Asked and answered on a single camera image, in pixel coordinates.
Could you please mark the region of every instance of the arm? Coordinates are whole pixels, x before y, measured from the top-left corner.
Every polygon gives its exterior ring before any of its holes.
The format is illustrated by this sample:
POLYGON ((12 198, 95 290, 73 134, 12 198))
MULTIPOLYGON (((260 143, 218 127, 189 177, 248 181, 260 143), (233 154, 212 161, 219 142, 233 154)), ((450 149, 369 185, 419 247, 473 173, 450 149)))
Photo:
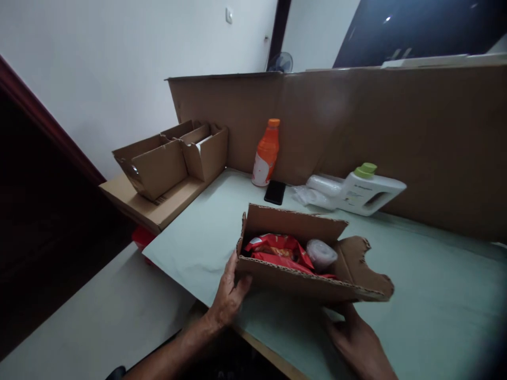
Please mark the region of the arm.
POLYGON ((351 303, 337 309, 345 322, 332 323, 328 316, 326 327, 334 346, 362 380, 397 380, 397 376, 380 344, 379 337, 355 310, 351 303))
POLYGON ((234 317, 248 293, 252 277, 246 276, 234 287, 234 271, 238 257, 232 253, 220 280, 217 295, 208 312, 188 331, 149 355, 124 377, 125 380, 174 379, 192 357, 212 341, 234 317))

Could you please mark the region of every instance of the black smartphone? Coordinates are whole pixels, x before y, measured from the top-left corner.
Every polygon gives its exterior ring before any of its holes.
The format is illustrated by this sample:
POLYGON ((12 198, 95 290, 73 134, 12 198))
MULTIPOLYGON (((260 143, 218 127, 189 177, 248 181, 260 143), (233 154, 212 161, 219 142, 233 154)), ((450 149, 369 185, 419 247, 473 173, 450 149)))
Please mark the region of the black smartphone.
POLYGON ((284 200, 285 184, 278 181, 270 181, 266 189, 264 200, 269 203, 281 206, 284 200))

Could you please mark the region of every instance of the clear plastic wrap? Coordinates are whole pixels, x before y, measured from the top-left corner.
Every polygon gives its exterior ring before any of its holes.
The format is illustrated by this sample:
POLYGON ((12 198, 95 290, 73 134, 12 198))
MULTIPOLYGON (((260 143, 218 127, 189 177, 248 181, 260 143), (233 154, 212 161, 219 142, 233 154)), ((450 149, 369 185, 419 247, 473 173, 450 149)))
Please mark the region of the clear plastic wrap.
POLYGON ((329 197, 338 196, 342 189, 342 185, 339 182, 317 175, 311 176, 308 181, 306 181, 306 186, 329 197))
POLYGON ((318 239, 311 239, 308 242, 306 253, 310 257, 316 273, 322 273, 338 259, 338 254, 335 250, 318 239))
POLYGON ((315 206, 325 208, 326 210, 332 211, 336 209, 333 199, 325 196, 317 190, 310 189, 308 186, 294 186, 292 189, 294 190, 292 198, 301 203, 303 206, 313 204, 315 206))

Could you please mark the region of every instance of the orange bottle cap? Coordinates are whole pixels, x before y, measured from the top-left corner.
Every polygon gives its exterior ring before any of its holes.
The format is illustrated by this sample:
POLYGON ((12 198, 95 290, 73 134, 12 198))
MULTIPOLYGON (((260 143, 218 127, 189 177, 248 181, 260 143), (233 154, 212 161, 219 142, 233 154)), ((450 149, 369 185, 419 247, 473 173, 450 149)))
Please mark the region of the orange bottle cap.
POLYGON ((269 119, 268 126, 270 127, 278 127, 280 125, 280 119, 269 119))

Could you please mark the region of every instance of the dark doorway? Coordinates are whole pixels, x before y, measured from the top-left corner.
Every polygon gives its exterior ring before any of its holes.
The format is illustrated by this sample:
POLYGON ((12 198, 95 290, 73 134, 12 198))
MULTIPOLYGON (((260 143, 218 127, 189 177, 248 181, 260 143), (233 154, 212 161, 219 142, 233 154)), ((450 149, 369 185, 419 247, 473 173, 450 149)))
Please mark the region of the dark doorway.
POLYGON ((129 242, 134 228, 0 91, 0 360, 129 242))

